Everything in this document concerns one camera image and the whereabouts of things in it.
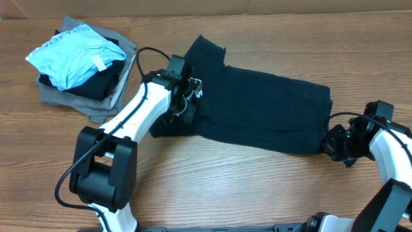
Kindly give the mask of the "black Nike t-shirt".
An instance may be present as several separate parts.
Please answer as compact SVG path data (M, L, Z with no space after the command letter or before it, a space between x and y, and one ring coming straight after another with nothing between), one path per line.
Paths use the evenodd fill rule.
M322 153L330 89L307 81L227 66L226 50L199 36L184 58L202 81L191 124L159 118L153 137L202 137L284 153Z

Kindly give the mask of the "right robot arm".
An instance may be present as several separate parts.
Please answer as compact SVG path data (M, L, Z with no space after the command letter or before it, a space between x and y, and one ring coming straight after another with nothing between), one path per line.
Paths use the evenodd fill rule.
M350 127L337 125L326 138L326 152L350 166L360 157L375 161L382 184L356 218L318 212L294 231L407 231L411 218L411 130L380 115L350 113Z

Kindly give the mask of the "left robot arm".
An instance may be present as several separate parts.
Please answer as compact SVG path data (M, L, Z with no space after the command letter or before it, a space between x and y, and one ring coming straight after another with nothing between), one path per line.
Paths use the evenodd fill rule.
M202 82L158 70L121 112L99 128L86 126L77 138L69 189L94 211L103 231L139 231L130 200L136 186L137 151L162 116L190 121Z

